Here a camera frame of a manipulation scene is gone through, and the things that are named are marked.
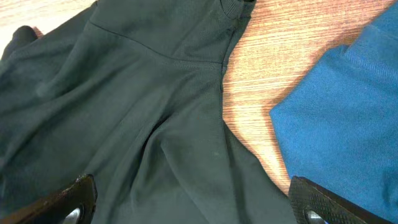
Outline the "black t-shirt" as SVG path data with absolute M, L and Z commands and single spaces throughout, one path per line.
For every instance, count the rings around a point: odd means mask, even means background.
M 94 223 L 294 223 L 222 118 L 254 1 L 99 0 L 1 59 L 1 216 L 92 174 Z

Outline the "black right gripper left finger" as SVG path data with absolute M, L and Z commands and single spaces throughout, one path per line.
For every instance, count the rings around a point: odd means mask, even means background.
M 1 219 L 5 224 L 90 224 L 98 193 L 94 177 L 85 174 L 60 189 Z

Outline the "blue t-shirt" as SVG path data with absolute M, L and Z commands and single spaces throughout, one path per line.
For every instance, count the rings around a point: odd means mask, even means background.
M 270 112 L 290 177 L 397 222 L 397 5 L 327 50 Z

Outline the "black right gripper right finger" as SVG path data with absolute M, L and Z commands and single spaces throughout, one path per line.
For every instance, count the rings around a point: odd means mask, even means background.
M 298 224 L 392 224 L 304 177 L 292 178 L 289 200 Z

